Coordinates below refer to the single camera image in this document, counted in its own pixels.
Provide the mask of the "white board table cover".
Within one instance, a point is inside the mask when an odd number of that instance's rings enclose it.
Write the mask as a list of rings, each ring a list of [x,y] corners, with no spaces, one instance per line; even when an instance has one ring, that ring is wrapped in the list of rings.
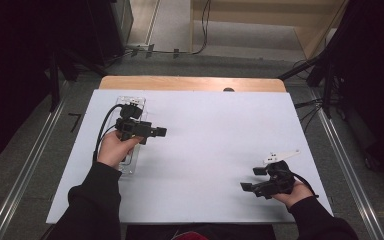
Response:
[[[287,223],[276,200],[245,192],[255,167],[288,154],[290,169],[329,204],[287,93],[142,91],[146,118],[167,130],[139,148],[134,173],[120,178],[125,224]]]

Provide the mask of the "black tripod stand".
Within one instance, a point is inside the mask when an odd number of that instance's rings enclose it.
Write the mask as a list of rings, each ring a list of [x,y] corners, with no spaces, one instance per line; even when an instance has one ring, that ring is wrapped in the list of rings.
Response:
[[[324,81],[321,105],[323,112],[328,118],[331,118],[331,97],[333,82],[335,79],[335,65],[334,61],[332,60],[332,54],[334,50],[335,48],[328,44],[326,48],[317,56],[311,58],[310,60],[304,61],[302,64],[299,64],[286,73],[278,76],[278,79],[285,81],[286,79],[289,79],[292,76],[295,76],[298,73],[311,68],[311,72],[307,77],[306,83],[309,87],[317,87],[321,81]]]
[[[93,64],[80,54],[69,49],[52,47],[49,53],[50,112],[54,112],[61,102],[59,72],[62,72],[68,81],[75,81],[79,75],[75,69],[74,62],[80,63],[101,77],[108,75],[103,68]]]

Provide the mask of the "clear plastic ball container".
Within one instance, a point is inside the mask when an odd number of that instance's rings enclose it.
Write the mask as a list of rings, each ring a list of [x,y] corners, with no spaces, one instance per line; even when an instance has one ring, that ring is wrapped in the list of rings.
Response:
[[[143,97],[119,96],[117,104],[137,104],[144,111],[146,99]],[[116,112],[116,120],[120,117],[120,110]],[[125,159],[119,164],[119,170],[123,174],[133,174],[136,169],[140,145],[136,145]]]

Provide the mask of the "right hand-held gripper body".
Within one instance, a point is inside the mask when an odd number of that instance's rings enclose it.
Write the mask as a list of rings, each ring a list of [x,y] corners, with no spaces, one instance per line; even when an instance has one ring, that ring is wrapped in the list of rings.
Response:
[[[299,150],[275,153],[271,152],[263,160],[263,166],[267,168],[269,180],[253,185],[253,193],[257,197],[270,199],[272,195],[285,193],[290,194],[295,183],[294,173],[289,169],[286,159],[296,156]]]

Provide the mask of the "person's left hand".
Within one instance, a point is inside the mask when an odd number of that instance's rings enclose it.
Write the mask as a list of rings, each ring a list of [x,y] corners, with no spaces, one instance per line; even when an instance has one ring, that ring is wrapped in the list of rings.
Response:
[[[103,137],[98,162],[118,170],[121,161],[142,141],[142,137],[138,136],[128,140],[121,140],[121,137],[122,134],[118,131],[112,131]]]

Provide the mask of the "black cabinet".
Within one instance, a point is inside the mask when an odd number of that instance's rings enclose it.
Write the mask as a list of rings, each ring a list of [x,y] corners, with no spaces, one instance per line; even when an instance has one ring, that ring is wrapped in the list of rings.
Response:
[[[130,0],[89,0],[97,37],[99,60],[107,61],[125,53],[134,17]]]

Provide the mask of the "metal floor rail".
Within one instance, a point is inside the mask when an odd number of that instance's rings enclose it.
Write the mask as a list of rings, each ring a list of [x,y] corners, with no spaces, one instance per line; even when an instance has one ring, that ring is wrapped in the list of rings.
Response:
[[[324,127],[325,133],[333,148],[334,154],[347,182],[348,188],[354,199],[359,215],[366,227],[371,240],[384,240],[384,231],[374,211],[374,208],[361,184],[360,179],[354,170],[348,154],[344,148],[342,141],[337,133],[333,121],[324,111],[324,102],[319,103],[321,109],[318,116]]]
[[[53,112],[49,113],[43,124],[38,137],[36,138],[27,159],[15,180],[9,194],[5,198],[0,208],[0,240],[6,233],[6,230],[21,202],[21,199],[29,185],[33,173],[38,165],[42,153],[49,141],[49,138],[55,128],[61,112],[65,106],[67,94],[70,92],[72,84],[64,81],[60,90],[60,102],[56,105]]]

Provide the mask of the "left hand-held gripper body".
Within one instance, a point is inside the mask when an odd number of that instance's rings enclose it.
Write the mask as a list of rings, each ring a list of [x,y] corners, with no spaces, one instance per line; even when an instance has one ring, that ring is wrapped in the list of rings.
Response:
[[[140,144],[145,145],[147,138],[151,136],[151,123],[131,117],[133,109],[139,108],[137,104],[120,104],[120,107],[120,117],[116,120],[115,129],[122,134],[121,140],[138,136],[142,137]]]

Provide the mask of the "person's right hand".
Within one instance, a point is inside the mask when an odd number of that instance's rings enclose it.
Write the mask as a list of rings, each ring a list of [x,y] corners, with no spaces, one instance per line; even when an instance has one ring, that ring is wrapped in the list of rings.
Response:
[[[273,195],[273,198],[283,203],[287,208],[291,208],[297,202],[313,196],[310,189],[302,182],[296,181],[290,194],[279,193]]]

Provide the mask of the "light wooden shelf unit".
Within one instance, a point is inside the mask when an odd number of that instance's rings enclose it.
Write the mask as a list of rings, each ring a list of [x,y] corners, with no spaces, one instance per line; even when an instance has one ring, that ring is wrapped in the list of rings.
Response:
[[[206,55],[310,59],[341,21],[348,0],[190,0],[191,48],[209,25]]]

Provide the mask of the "wooden table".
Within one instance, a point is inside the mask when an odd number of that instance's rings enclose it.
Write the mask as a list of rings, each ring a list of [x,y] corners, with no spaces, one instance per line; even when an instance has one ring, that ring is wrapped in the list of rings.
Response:
[[[101,90],[161,90],[161,91],[223,91],[281,92],[286,91],[280,79],[182,77],[182,76],[106,76],[99,85]]]

